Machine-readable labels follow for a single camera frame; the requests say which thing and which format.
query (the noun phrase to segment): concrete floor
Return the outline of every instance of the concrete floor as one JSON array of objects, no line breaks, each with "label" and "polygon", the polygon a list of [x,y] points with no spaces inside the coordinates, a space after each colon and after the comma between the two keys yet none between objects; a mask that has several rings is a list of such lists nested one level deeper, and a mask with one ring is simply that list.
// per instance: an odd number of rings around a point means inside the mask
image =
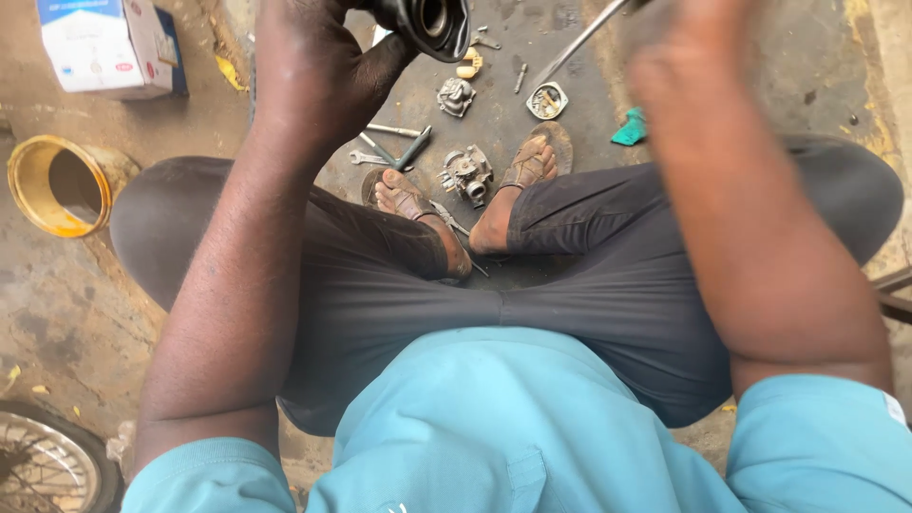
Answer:
[{"label": "concrete floor", "polygon": [[[182,154],[232,156],[244,137],[248,98],[228,85],[212,56],[218,52],[232,58],[242,75],[249,69],[245,34],[252,31],[251,3],[156,4],[174,14],[191,92],[188,99],[118,103],[66,94],[41,47],[32,3],[0,5],[0,67],[6,70],[0,76],[0,113],[9,120],[15,139],[56,134],[118,148],[142,166]],[[912,64],[907,52],[912,45],[912,7],[904,0],[771,4],[772,12],[753,47],[753,81],[776,129],[859,141],[907,181],[902,154],[912,154]],[[486,67],[475,84],[480,96],[465,120],[445,118],[433,103],[433,88],[451,74],[449,66],[420,58],[394,89],[377,122],[411,128],[434,125],[437,138],[418,161],[419,169],[426,170],[418,181],[465,225],[472,224],[474,213],[446,197],[434,181],[442,156],[480,142],[490,145],[484,150],[495,169],[502,169],[534,126],[522,101],[512,94],[516,60],[536,63],[549,58],[603,5],[604,0],[478,2],[475,19],[492,27],[504,49],[482,49]],[[350,24],[365,43],[369,18],[352,16]],[[616,51],[623,24],[623,16],[612,21],[558,76],[574,102],[561,122],[580,156],[577,171],[648,159],[645,147],[623,150],[606,143],[632,106]],[[598,107],[585,108],[588,105]],[[849,123],[853,115],[860,120],[857,126]],[[395,138],[383,141],[396,153],[406,143]],[[364,149],[353,142],[340,150],[322,180],[335,194],[358,201],[365,170],[345,162],[349,147]],[[10,150],[10,141],[0,142],[4,160]],[[910,226],[904,221],[869,264],[871,277],[910,265]],[[538,264],[530,263],[520,274],[540,279],[534,272]],[[475,277],[472,285],[529,283],[509,273],[497,278],[487,282]],[[100,436],[115,434],[121,421],[135,417],[143,370],[163,319],[163,312],[119,268],[107,233],[81,240],[55,238],[31,226],[9,194],[0,194],[0,329],[8,333],[0,342],[0,375],[16,364],[23,369],[11,397],[40,403]],[[912,328],[891,324],[891,329],[898,394],[912,411]],[[38,384],[51,394],[32,394],[31,387]],[[79,417],[73,406],[79,408]],[[721,471],[734,416],[716,412],[676,436]],[[328,470],[332,441],[300,434],[289,424],[283,431],[283,464],[292,486],[306,492]]]}]

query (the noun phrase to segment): wheel rim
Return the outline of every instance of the wheel rim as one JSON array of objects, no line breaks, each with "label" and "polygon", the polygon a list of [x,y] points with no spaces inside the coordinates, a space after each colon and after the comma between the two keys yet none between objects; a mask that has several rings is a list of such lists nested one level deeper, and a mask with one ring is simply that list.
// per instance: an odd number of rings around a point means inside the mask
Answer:
[{"label": "wheel rim", "polygon": [[0,412],[0,505],[28,513],[84,513],[98,499],[95,460],[65,434]]}]

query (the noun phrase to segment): forearm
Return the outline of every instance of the forearm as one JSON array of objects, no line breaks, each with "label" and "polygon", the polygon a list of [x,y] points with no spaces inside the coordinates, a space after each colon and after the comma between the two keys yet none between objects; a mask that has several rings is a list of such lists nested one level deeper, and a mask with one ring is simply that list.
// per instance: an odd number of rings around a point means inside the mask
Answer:
[{"label": "forearm", "polygon": [[795,164],[738,76],[668,63],[644,96],[689,257],[736,393],[820,372],[891,387],[886,329],[864,275],[803,194]]},{"label": "forearm", "polygon": [[193,438],[192,419],[207,416],[274,423],[294,348],[307,197],[323,163],[287,158],[300,153],[254,129],[238,154],[146,377],[140,430],[150,445]]}]

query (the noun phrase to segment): white box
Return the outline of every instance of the white box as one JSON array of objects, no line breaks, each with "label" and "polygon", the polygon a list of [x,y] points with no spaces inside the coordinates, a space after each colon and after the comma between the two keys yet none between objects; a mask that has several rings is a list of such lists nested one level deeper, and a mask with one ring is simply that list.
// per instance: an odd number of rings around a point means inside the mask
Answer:
[{"label": "white box", "polygon": [[36,0],[66,92],[109,99],[187,94],[174,20],[150,0]]}]

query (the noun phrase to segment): shirt sleeve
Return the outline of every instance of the shirt sleeve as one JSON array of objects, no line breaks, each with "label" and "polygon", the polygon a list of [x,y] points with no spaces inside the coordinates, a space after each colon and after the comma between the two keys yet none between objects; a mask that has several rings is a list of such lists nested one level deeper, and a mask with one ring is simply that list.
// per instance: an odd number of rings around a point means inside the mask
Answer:
[{"label": "shirt sleeve", "polygon": [[912,511],[912,434],[875,388],[776,376],[741,398],[727,476],[754,513]]},{"label": "shirt sleeve", "polygon": [[295,513],[282,466],[240,438],[210,438],[159,456],[136,476],[124,513]]}]

